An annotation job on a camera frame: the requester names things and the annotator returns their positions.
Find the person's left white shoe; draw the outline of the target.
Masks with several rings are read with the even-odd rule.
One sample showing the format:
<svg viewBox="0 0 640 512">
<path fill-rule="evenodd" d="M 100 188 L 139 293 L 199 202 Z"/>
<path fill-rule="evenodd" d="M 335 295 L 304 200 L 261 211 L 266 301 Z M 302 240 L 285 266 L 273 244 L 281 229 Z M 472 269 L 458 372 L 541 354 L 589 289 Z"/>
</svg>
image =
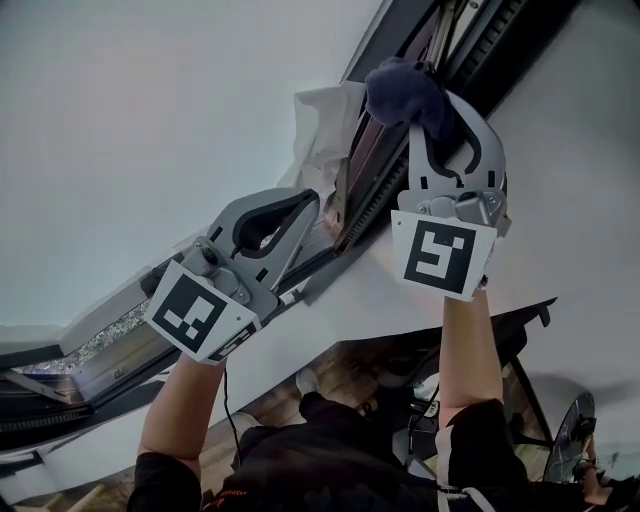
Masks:
<svg viewBox="0 0 640 512">
<path fill-rule="evenodd" d="M 233 413 L 231 415 L 231 421 L 240 436 L 250 428 L 261 426 L 261 423 L 256 418 L 242 411 Z"/>
</svg>

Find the person's right forearm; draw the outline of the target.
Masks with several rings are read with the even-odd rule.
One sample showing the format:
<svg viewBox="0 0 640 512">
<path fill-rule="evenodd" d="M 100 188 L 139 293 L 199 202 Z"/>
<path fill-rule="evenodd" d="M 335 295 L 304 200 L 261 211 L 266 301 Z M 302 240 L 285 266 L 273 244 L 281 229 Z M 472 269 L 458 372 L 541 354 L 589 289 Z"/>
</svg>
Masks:
<svg viewBox="0 0 640 512">
<path fill-rule="evenodd" d="M 439 387 L 441 428 L 467 407 L 503 400 L 502 370 L 484 290 L 476 291 L 469 302 L 444 301 Z"/>
</svg>

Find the black desk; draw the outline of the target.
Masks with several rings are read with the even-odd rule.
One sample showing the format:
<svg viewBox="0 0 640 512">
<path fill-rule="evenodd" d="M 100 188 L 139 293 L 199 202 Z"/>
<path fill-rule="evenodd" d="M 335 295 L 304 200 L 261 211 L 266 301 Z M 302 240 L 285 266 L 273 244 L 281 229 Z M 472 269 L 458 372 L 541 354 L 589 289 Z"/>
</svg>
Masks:
<svg viewBox="0 0 640 512">
<path fill-rule="evenodd" d="M 512 429 L 515 444 L 530 444 L 551 449 L 554 443 L 540 402 L 533 390 L 529 377 L 518 359 L 518 354 L 527 344 L 525 326 L 535 318 L 539 318 L 542 326 L 544 328 L 548 327 L 551 321 L 549 307 L 556 301 L 557 298 L 554 297 L 538 304 L 533 304 L 492 318 L 492 326 L 501 366 L 511 366 L 542 432 L 541 439 L 534 439 L 525 436 L 522 432 L 516 432 L 515 429 Z"/>
</svg>

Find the person's right white shoe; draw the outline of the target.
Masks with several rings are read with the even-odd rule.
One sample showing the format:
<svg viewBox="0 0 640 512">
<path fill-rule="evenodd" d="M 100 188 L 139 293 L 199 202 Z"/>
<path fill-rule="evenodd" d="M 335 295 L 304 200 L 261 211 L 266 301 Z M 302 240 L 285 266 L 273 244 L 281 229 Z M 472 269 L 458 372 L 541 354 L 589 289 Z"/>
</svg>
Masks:
<svg viewBox="0 0 640 512">
<path fill-rule="evenodd" d="M 310 368 L 302 368 L 296 373 L 296 387 L 302 397 L 310 393 L 319 392 L 319 382 L 316 374 Z"/>
</svg>

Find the dark window frame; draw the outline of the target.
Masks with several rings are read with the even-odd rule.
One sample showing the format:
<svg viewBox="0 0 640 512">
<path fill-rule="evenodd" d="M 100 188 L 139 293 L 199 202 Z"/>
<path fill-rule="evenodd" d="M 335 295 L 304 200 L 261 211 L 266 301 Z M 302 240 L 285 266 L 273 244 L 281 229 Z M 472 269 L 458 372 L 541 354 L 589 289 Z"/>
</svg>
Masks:
<svg viewBox="0 0 640 512">
<path fill-rule="evenodd" d="M 579 0 L 392 0 L 347 71 L 360 82 L 384 59 L 427 60 L 447 36 L 435 70 L 454 93 L 490 113 L 558 33 Z M 303 285 L 315 297 L 343 273 L 388 224 L 390 208 L 407 182 L 408 132 L 387 129 L 370 115 L 359 120 L 349 162 L 338 174 L 329 210 L 306 238 L 284 276 L 283 288 Z M 0 451 L 37 446 L 112 420 L 151 399 L 146 379 L 178 355 L 141 323 L 143 309 L 166 270 L 159 263 L 127 286 L 116 310 L 64 354 L 52 344 L 0 355 L 0 371 L 68 376 L 74 401 L 0 396 Z M 125 374 L 115 379 L 113 372 Z"/>
</svg>

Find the dark blue cloth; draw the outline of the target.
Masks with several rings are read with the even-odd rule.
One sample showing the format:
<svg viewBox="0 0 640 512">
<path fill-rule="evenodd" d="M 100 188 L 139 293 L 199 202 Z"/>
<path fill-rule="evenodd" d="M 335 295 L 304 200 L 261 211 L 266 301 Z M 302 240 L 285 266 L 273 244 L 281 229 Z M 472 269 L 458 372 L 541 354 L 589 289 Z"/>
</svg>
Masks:
<svg viewBox="0 0 640 512">
<path fill-rule="evenodd" d="M 367 112 L 385 127 L 418 123 L 436 141 L 453 133 L 449 96 L 424 62 L 389 58 L 366 76 L 365 89 Z"/>
</svg>

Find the person's black shirt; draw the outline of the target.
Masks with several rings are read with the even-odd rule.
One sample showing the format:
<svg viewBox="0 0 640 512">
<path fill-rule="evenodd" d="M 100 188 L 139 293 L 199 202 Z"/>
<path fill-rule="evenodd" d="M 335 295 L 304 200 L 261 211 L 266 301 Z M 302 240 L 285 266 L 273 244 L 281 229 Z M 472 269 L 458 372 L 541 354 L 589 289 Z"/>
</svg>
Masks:
<svg viewBox="0 0 640 512">
<path fill-rule="evenodd" d="M 498 400 L 459 411 L 436 436 L 435 479 L 409 474 L 353 409 L 311 399 L 307 422 L 247 432 L 209 503 L 185 464 L 138 457 L 127 512 L 539 512 Z"/>
</svg>

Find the round dark glass disc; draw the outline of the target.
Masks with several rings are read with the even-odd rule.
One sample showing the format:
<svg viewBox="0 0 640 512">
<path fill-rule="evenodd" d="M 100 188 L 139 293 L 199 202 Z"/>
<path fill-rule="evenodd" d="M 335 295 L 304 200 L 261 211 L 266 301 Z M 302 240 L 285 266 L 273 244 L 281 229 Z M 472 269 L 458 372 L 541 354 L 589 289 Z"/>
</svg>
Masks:
<svg viewBox="0 0 640 512">
<path fill-rule="evenodd" d="M 573 479 L 573 469 L 582 459 L 584 442 L 595 427 L 595 400 L 590 392 L 584 392 L 573 401 L 558 430 L 543 482 L 567 483 Z"/>
</svg>

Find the white curtain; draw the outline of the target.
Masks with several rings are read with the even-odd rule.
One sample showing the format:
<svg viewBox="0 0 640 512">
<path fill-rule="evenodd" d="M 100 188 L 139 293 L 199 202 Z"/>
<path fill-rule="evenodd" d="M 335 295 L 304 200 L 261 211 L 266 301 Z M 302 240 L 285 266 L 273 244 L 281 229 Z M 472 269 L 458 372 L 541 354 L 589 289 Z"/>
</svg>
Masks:
<svg viewBox="0 0 640 512">
<path fill-rule="evenodd" d="M 279 187 L 310 188 L 326 203 L 349 157 L 364 96 L 365 86 L 351 81 L 294 94 L 293 161 Z"/>
</svg>

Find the person's white shoe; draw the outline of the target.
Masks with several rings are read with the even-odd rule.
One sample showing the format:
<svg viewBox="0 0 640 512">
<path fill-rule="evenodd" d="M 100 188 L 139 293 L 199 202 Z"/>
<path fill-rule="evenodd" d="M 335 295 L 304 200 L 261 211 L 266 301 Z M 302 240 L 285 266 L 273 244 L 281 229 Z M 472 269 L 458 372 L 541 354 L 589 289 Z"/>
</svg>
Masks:
<svg viewBox="0 0 640 512">
<path fill-rule="evenodd" d="M 319 382 L 316 374 L 310 368 L 302 368 L 296 373 L 296 387 L 302 397 L 310 393 L 319 392 Z"/>
<path fill-rule="evenodd" d="M 256 418 L 242 411 L 233 413 L 231 415 L 231 421 L 240 436 L 250 428 L 261 426 L 261 423 Z"/>
</svg>

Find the window sash with glass pane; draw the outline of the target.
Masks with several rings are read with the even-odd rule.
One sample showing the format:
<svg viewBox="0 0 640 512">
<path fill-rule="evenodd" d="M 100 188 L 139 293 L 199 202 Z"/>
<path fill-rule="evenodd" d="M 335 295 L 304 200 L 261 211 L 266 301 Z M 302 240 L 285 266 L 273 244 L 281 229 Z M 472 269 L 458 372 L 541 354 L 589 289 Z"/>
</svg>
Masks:
<svg viewBox="0 0 640 512">
<path fill-rule="evenodd" d="M 0 0 L 0 354 L 70 327 L 292 159 L 384 0 Z"/>
</svg>

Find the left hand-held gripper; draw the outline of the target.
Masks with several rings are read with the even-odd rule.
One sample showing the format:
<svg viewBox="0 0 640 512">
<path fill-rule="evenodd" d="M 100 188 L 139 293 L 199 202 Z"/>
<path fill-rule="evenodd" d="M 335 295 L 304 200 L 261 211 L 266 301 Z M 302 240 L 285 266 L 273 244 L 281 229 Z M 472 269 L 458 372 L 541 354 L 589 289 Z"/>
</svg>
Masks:
<svg viewBox="0 0 640 512">
<path fill-rule="evenodd" d="M 209 239 L 196 238 L 182 262 L 169 263 L 145 322 L 194 361 L 221 363 L 280 305 L 271 290 L 318 214 L 319 196 L 311 189 L 272 188 L 232 201 Z"/>
</svg>

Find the person's left forearm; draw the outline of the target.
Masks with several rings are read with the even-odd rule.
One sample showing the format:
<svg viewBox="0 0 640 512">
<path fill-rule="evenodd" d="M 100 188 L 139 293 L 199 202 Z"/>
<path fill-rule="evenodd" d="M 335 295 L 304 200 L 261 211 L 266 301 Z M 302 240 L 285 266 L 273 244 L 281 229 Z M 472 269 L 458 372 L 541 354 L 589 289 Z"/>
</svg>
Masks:
<svg viewBox="0 0 640 512">
<path fill-rule="evenodd" d="M 147 412 L 139 452 L 173 457 L 197 468 L 226 364 L 182 355 Z"/>
</svg>

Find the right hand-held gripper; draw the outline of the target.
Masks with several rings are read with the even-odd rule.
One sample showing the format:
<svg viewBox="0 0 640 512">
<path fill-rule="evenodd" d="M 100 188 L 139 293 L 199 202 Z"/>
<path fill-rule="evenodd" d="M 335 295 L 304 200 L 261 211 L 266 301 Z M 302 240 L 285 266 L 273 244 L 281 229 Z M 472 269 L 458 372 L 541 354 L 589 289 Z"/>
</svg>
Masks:
<svg viewBox="0 0 640 512">
<path fill-rule="evenodd" d="M 469 302 L 484 286 L 494 247 L 511 226 L 502 192 L 507 190 L 506 157 L 497 133 L 476 109 L 453 92 L 446 93 L 473 150 L 463 183 L 475 191 L 430 199 L 404 193 L 406 208 L 391 212 L 394 273 L 403 284 Z M 412 123 L 409 189 L 449 193 L 460 186 L 459 175 L 437 161 L 425 128 Z"/>
</svg>

